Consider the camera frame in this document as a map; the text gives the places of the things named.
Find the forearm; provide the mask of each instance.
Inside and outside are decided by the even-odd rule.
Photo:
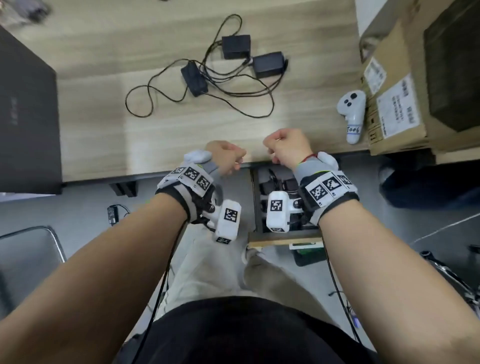
[[[2,321],[0,346],[8,349],[0,362],[111,360],[164,273],[185,219],[177,201],[158,194],[93,239]]]
[[[450,363],[478,355],[471,343],[480,345],[480,324],[468,305],[359,202],[339,205],[319,226],[343,290],[382,356]]]

